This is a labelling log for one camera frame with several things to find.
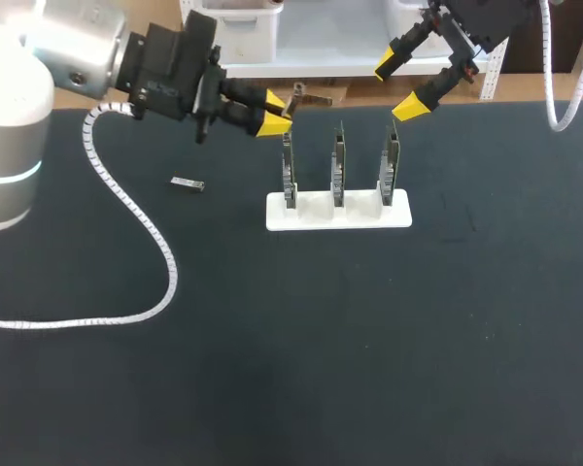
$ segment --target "white cable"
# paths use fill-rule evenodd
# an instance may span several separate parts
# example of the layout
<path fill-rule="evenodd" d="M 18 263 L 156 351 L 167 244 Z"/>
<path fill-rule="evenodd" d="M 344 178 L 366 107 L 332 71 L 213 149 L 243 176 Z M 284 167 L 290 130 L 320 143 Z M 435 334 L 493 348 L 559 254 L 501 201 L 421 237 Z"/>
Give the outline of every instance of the white cable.
<path fill-rule="evenodd" d="M 147 217 L 147 215 L 136 205 L 136 203 L 123 191 L 117 184 L 113 177 L 108 173 L 108 170 L 101 163 L 95 145 L 93 144 L 93 125 L 95 121 L 103 114 L 108 112 L 116 112 L 122 115 L 132 116 L 131 106 L 129 104 L 101 104 L 95 109 L 91 110 L 85 118 L 83 126 L 83 141 L 85 144 L 86 155 L 92 165 L 93 169 L 102 181 L 115 193 L 121 202 L 129 209 L 131 213 L 140 220 L 140 222 L 147 228 L 149 234 L 154 238 L 159 250 L 164 255 L 166 260 L 166 267 L 168 268 L 168 289 L 162 300 L 148 311 L 135 316 L 126 317 L 95 317 L 95 318 L 78 318 L 74 320 L 60 320 L 55 322 L 28 322 L 25 320 L 0 320 L 0 328 L 11 330 L 53 330 L 58 328 L 73 328 L 73 327 L 90 327 L 100 325 L 126 325 L 128 323 L 137 323 L 152 318 L 161 313 L 171 302 L 175 292 L 177 291 L 177 265 L 173 252 L 168 247 L 168 244 L 157 230 L 155 225 Z"/>
<path fill-rule="evenodd" d="M 551 35 L 551 10 L 548 0 L 540 0 L 540 9 L 542 11 L 542 34 L 544 47 L 544 88 L 546 90 L 546 112 L 548 121 L 553 131 L 564 131 L 572 123 L 583 100 L 583 72 L 574 89 L 572 100 L 568 105 L 566 115 L 562 120 L 557 122 L 555 113 L 555 93 L 553 91 L 553 40 Z"/>

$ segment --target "white stand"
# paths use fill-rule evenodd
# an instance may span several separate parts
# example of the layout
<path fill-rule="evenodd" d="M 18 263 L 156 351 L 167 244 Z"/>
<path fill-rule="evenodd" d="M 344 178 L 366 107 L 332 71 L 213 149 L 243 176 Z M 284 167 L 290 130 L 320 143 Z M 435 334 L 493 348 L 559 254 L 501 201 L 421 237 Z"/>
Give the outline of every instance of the white stand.
<path fill-rule="evenodd" d="M 412 214 L 408 194 L 396 189 L 392 207 L 382 205 L 377 189 L 346 191 L 345 207 L 335 208 L 331 191 L 298 191 L 296 209 L 288 209 L 285 194 L 268 195 L 266 226 L 270 231 L 408 228 Z"/>

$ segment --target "black table surface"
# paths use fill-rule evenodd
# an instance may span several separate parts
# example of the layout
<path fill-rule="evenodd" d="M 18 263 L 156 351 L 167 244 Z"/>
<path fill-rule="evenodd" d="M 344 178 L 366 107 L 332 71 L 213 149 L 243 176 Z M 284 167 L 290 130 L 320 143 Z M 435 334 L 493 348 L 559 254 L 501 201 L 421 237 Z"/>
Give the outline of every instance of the black table surface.
<path fill-rule="evenodd" d="M 57 112 L 30 216 L 0 234 L 0 318 L 124 316 L 153 241 Z M 375 185 L 389 109 L 306 111 L 300 188 Z M 166 236 L 143 324 L 0 330 L 0 466 L 583 464 L 583 109 L 445 107 L 399 126 L 414 225 L 270 233 L 280 141 L 104 116 L 102 158 Z M 206 192 L 168 184 L 205 180 Z"/>

